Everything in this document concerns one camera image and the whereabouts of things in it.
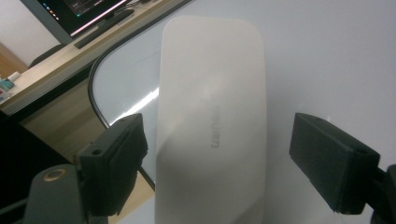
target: wooden panel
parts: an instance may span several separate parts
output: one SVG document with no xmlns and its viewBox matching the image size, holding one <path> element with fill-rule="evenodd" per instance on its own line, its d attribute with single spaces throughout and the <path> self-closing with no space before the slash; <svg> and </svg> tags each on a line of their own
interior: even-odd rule
<svg viewBox="0 0 396 224">
<path fill-rule="evenodd" d="M 0 75 L 6 78 L 14 72 L 23 73 L 27 65 L 0 43 Z"/>
</svg>

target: computer monitor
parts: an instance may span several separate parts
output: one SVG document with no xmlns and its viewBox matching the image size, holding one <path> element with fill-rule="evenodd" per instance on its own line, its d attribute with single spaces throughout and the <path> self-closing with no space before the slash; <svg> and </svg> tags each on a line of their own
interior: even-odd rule
<svg viewBox="0 0 396 224">
<path fill-rule="evenodd" d="M 69 44 L 131 0 L 21 0 L 55 38 Z"/>
</svg>

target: rounded rectangular object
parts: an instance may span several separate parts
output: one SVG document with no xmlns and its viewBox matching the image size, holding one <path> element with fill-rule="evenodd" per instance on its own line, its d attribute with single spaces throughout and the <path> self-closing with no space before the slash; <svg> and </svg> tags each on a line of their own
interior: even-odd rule
<svg viewBox="0 0 396 224">
<path fill-rule="evenodd" d="M 163 31 L 156 224 L 261 223 L 262 36 L 240 20 L 177 17 Z"/>
</svg>

